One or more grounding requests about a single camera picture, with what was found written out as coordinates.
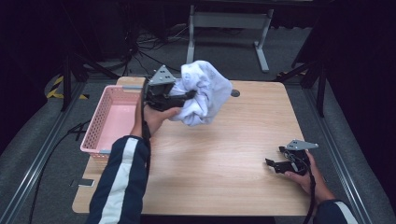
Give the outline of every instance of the gray carpet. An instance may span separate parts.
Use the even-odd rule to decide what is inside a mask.
[[[176,34],[182,28],[176,27],[173,34]],[[291,69],[290,65],[309,32],[309,29],[289,30],[284,28],[269,31],[264,44],[264,53],[270,67],[268,74],[261,71],[256,52],[252,47],[256,36],[260,36],[255,31],[202,30],[196,36],[194,60],[211,62],[228,79],[272,80],[279,72]],[[188,46],[186,38],[188,37],[185,34],[179,35],[180,39],[178,41],[164,45],[159,49],[143,51],[160,63],[153,61],[144,54],[137,54],[136,59],[133,58],[129,63],[128,74],[139,76],[146,73],[152,74],[152,71],[158,69],[162,64],[179,69],[186,62]],[[104,65],[113,63],[117,62],[109,60]],[[115,72],[122,74],[123,68]],[[350,200],[344,188],[344,183],[341,181],[331,158],[331,148],[328,146],[326,136],[319,123],[314,119],[316,111],[310,109],[309,100],[306,97],[307,94],[311,94],[310,92],[315,93],[316,87],[312,90],[302,90],[299,85],[294,84],[298,80],[299,77],[294,77],[285,85],[304,138],[308,142],[319,144],[319,149],[313,150],[319,168],[337,197],[349,203]],[[53,81],[49,83],[46,93],[52,86]],[[90,98],[76,101],[65,120],[64,126],[59,131],[57,139],[60,139],[72,127],[90,119],[104,86],[115,82],[115,80],[108,79],[104,75],[91,74],[83,90],[83,93],[89,94]],[[0,198],[2,201],[0,203],[0,214],[6,211],[14,193],[28,172],[30,164],[45,144],[55,120],[60,116],[61,107],[61,99],[49,99],[48,103],[24,125],[0,157]],[[342,110],[333,97],[330,86],[327,86],[326,89],[324,111],[325,119],[323,121],[328,125],[334,142],[340,150],[353,183],[355,183],[361,200],[368,211],[371,223],[396,223],[395,215],[389,206],[388,197],[361,154],[359,145],[347,125]],[[71,206],[77,188],[70,186],[73,180],[81,178],[89,158],[87,154],[79,150],[81,140],[82,136],[76,140],[76,134],[70,134],[55,148],[39,186],[40,191],[35,202],[33,223],[84,223],[86,215],[76,214],[72,211]],[[26,201],[23,202],[14,223],[28,223],[34,189],[30,191]],[[277,224],[303,223],[303,220],[303,217],[276,217]]]

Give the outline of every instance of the crumpled white cloth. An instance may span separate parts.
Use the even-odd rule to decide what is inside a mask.
[[[180,95],[187,91],[197,91],[194,98],[185,102],[180,113],[170,118],[195,126],[209,124],[227,101],[233,85],[209,62],[195,61],[181,66],[181,78],[176,80],[170,95]]]

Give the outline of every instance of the white stripe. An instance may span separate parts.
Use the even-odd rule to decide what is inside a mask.
[[[350,212],[349,208],[342,202],[336,202],[335,204],[338,205],[340,208],[341,212],[344,214],[344,217],[346,218],[346,222],[348,224],[358,224],[358,221],[356,220],[355,217],[353,217],[352,213]]]
[[[111,186],[105,207],[102,212],[100,224],[118,223],[122,208],[122,201],[125,195],[125,189],[128,186],[129,173],[134,161],[134,151],[137,140],[129,138],[122,154],[122,163],[116,174],[116,179]]]

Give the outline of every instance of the pink plastic basket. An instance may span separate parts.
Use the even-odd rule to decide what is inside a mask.
[[[107,159],[113,143],[128,135],[134,127],[138,92],[124,91],[122,86],[105,87],[81,143],[81,150],[94,158]]]

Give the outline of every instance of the sleeve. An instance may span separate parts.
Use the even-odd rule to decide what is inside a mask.
[[[111,149],[107,166],[92,195],[91,223],[140,223],[143,196],[148,182],[149,148],[143,139],[124,136]]]
[[[349,208],[339,200],[329,200],[318,206],[314,224],[358,224]]]

